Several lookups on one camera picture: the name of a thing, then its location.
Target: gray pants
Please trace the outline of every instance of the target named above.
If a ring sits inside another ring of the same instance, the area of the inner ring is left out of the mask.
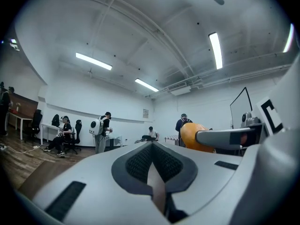
[[[102,135],[95,136],[95,146],[96,146],[96,154],[104,152],[106,144],[106,138]]]

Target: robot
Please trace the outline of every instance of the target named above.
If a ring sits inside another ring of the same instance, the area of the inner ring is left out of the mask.
[[[141,142],[87,157],[26,202],[39,221],[52,224],[257,224],[287,196],[300,170],[300,61],[274,90],[245,114],[242,128],[198,131],[214,148],[240,148],[243,157]],[[147,185],[154,164],[165,182],[165,211]]]

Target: black pants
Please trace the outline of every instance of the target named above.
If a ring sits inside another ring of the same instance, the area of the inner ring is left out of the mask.
[[[62,151],[61,145],[65,141],[65,139],[61,137],[56,137],[53,141],[49,144],[48,149],[56,148],[58,151]]]
[[[0,106],[0,135],[6,135],[5,131],[5,119],[8,109]]]

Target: sign on wall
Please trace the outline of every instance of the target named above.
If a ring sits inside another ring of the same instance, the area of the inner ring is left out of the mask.
[[[149,110],[143,109],[142,117],[143,117],[143,118],[148,118],[148,116],[149,116]]]

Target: white backpack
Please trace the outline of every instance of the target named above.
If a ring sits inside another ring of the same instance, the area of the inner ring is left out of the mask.
[[[101,119],[101,117],[99,117],[98,119],[92,121],[92,123],[90,124],[90,133],[93,135],[102,134],[103,124],[104,124],[105,119],[108,119],[108,118],[104,117],[103,119]]]

